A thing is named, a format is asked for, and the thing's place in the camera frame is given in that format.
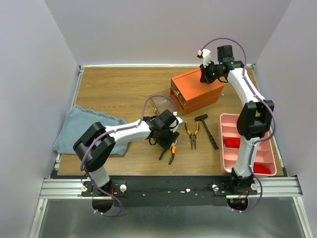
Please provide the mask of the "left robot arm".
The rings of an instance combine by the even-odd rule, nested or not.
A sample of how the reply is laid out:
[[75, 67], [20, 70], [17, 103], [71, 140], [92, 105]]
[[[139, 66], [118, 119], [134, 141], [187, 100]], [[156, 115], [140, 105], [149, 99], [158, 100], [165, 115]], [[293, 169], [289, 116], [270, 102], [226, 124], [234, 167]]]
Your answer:
[[116, 146], [147, 140], [150, 145], [167, 150], [179, 136], [177, 129], [183, 122], [174, 115], [145, 117], [118, 126], [103, 126], [96, 122], [74, 143], [73, 150], [81, 160], [81, 170], [86, 171], [94, 182], [93, 191], [104, 196], [110, 189], [105, 163]]

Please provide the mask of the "yellow long nose pliers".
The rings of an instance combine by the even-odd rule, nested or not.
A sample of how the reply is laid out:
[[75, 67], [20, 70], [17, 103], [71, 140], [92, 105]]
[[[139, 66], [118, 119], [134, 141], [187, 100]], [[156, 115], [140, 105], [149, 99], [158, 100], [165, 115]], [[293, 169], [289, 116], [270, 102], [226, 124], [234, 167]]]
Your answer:
[[189, 135], [190, 138], [190, 143], [191, 143], [191, 149], [197, 149], [197, 143], [196, 143], [196, 138], [197, 138], [197, 134], [199, 132], [200, 126], [199, 126], [199, 122], [196, 121], [196, 129], [194, 130], [194, 132], [191, 132], [189, 127], [188, 127], [188, 122], [185, 121], [184, 124], [185, 130], [187, 132], [187, 134]]

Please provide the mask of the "orange combination pliers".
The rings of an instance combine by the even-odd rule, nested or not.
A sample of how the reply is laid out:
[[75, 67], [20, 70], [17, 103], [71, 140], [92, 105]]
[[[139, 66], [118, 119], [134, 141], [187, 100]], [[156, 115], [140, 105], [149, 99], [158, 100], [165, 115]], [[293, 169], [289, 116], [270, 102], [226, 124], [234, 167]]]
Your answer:
[[170, 150], [171, 151], [171, 157], [170, 157], [170, 160], [169, 160], [169, 165], [171, 165], [174, 161], [174, 157], [175, 157], [175, 152], [176, 152], [176, 144], [177, 144], [177, 140], [175, 140], [174, 142], [172, 142], [171, 146], [169, 149], [165, 149], [162, 151], [160, 157], [159, 157], [159, 160], [162, 160], [165, 153]]

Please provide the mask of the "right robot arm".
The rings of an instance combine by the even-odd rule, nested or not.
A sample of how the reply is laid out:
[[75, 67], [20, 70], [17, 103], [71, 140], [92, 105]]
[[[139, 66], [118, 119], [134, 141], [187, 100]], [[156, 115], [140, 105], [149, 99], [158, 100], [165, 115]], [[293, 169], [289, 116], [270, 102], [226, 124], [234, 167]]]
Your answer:
[[218, 63], [212, 61], [211, 51], [201, 49], [197, 57], [202, 59], [200, 65], [201, 83], [211, 84], [224, 77], [235, 89], [242, 103], [242, 110], [237, 119], [237, 131], [241, 136], [237, 162], [231, 170], [228, 189], [239, 194], [250, 188], [254, 175], [256, 152], [261, 142], [266, 141], [265, 134], [274, 121], [274, 102], [266, 100], [248, 77], [245, 65], [235, 61], [231, 45], [217, 49]]

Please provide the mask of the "orange drawer cabinet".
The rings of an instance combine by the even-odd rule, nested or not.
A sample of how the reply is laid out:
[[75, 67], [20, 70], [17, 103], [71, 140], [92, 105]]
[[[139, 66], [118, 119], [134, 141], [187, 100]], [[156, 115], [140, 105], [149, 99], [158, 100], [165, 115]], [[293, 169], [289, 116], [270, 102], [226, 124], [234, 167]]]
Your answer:
[[183, 115], [215, 103], [224, 88], [224, 83], [216, 80], [212, 84], [201, 83], [201, 71], [192, 71], [171, 78], [170, 96]]

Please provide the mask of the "clear top drawer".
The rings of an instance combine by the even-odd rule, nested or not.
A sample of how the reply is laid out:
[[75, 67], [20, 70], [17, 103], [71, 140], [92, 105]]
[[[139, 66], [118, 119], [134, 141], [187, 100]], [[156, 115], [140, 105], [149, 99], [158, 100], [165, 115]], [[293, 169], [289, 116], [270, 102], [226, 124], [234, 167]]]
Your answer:
[[[170, 97], [173, 100], [173, 102], [176, 104], [177, 115], [180, 117], [185, 115], [183, 113], [184, 108], [183, 108], [181, 102], [179, 101], [179, 99], [177, 98], [177, 95], [174, 94], [174, 92], [171, 88], [165, 89], [161, 92], [158, 92], [157, 94]], [[154, 113], [157, 116], [160, 115], [166, 109], [170, 110], [171, 112], [173, 112], [173, 110], [174, 110], [174, 104], [169, 99], [164, 98], [164, 97], [151, 98], [150, 103], [151, 103], [151, 106], [152, 106]]]

